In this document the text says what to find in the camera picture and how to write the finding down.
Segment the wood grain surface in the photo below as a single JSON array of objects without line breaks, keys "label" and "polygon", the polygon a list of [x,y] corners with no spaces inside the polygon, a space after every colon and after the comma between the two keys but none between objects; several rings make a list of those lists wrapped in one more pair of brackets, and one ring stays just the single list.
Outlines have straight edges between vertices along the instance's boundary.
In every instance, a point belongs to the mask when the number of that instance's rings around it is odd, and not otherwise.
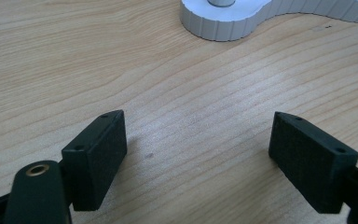
[{"label": "wood grain surface", "polygon": [[283,111],[358,150],[358,24],[292,14],[217,43],[185,30],[179,0],[0,0],[0,196],[115,109],[129,153],[75,224],[344,223],[268,146]]}]

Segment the gray plastic part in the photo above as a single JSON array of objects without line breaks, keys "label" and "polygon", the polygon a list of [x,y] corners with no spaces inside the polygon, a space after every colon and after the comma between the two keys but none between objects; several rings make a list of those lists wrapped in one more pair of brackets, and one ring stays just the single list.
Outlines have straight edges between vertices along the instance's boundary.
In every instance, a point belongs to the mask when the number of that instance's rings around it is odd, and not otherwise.
[{"label": "gray plastic part", "polygon": [[249,35],[261,22],[287,13],[358,22],[358,0],[181,0],[180,20],[193,35],[232,41]]}]

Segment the gray 3d printed object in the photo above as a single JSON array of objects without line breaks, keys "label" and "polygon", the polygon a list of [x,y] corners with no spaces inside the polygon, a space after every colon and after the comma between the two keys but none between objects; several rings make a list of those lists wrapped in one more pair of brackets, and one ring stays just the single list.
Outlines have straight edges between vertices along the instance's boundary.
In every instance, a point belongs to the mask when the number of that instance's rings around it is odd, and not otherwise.
[{"label": "gray 3d printed object", "polygon": [[358,22],[358,0],[181,0],[180,20],[193,35],[230,41],[262,21],[286,13],[311,13]]}]

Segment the wooden table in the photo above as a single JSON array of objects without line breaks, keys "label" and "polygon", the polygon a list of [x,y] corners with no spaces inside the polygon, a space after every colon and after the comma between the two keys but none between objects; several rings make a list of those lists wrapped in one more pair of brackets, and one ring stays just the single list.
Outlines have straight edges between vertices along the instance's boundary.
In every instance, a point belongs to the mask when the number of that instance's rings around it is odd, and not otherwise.
[{"label": "wooden table", "polygon": [[0,196],[123,109],[129,153],[80,223],[344,223],[317,214],[268,156],[274,111],[358,150],[358,24],[285,15],[217,43],[179,0],[0,1]]}]

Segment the ridged gray edge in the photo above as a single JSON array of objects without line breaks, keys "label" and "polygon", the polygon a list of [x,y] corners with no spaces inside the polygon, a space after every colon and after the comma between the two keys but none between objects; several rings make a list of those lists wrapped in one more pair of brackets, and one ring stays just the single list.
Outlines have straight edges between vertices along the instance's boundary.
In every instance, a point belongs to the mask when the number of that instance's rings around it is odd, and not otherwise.
[{"label": "ridged gray edge", "polygon": [[358,22],[358,0],[271,0],[253,17],[241,21],[207,20],[190,11],[181,1],[180,20],[193,35],[207,40],[232,41],[249,35],[261,22],[287,13],[309,13]]}]

